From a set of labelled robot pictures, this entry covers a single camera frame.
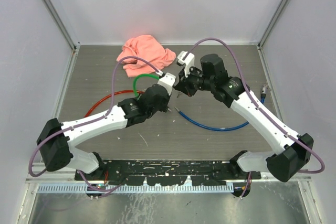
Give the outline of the red cable lock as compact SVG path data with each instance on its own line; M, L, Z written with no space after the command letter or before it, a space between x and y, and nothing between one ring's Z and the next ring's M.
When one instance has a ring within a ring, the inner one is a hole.
M133 92L133 90L121 90L121 91L115 91L114 92L114 96L116 96L116 95L120 95L120 94L127 94L127 93L134 93ZM88 110L88 112L84 115L84 117L86 118L86 117L88 117L88 116L90 116L91 115L91 113L100 105L100 104L102 104L104 101L106 101L106 100L108 100L109 98L111 98L112 97L112 95L111 94L109 94L109 95L107 95L107 96L105 96L105 97L103 97L102 99L100 99L99 101L97 101L89 110Z

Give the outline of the pink cloth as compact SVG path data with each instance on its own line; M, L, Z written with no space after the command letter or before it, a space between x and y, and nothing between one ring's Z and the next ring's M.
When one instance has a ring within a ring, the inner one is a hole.
M142 59L162 70L174 62L176 53L164 48L153 36L141 35L125 42L117 57L117 62L123 64L123 69L129 78L144 73L153 73L155 70Z

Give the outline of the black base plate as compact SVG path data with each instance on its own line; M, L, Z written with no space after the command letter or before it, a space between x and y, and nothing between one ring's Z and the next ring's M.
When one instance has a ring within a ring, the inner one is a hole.
M192 186L219 186L230 180L261 179L261 174L243 172L226 161L105 160L102 169L84 177L109 185L181 186L190 178Z

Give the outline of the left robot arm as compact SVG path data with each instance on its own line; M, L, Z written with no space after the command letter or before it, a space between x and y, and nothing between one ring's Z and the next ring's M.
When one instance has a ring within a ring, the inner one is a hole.
M101 157L96 152L82 151L77 145L103 133L143 123L157 111L166 112L171 93L171 87L154 84L139 97L125 99L110 110L70 122L50 119L37 140L45 170L55 172L69 167L93 180L101 179L105 174Z

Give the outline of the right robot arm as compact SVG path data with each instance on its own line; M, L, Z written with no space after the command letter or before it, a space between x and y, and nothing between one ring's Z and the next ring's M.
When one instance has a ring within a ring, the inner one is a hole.
M217 54L201 58L201 68L194 66L195 56L182 51L177 64L182 67L175 89L187 96L198 90L210 92L214 98L241 115L266 140L270 152L241 151L230 159L230 172L241 179L248 172L270 172L287 182L310 160L313 138L299 135L272 114L255 94L244 87L239 77L230 77Z

